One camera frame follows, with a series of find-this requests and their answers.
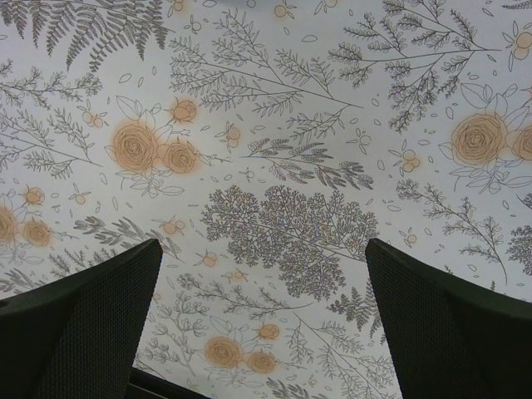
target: floral tablecloth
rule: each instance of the floral tablecloth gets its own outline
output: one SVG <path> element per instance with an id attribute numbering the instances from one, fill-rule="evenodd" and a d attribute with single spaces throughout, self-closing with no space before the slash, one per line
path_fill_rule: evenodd
<path id="1" fill-rule="evenodd" d="M 156 238 L 135 367 L 218 399 L 401 396 L 373 237 L 532 299 L 531 1 L 0 17 L 0 298 Z"/>

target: floral patterned fabric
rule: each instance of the floral patterned fabric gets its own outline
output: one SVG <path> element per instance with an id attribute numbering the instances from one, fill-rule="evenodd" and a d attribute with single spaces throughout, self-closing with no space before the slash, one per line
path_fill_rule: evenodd
<path id="1" fill-rule="evenodd" d="M 532 300 L 531 1 L 0 17 L 0 298 L 156 238 L 135 367 L 218 399 L 401 397 L 373 237 Z"/>

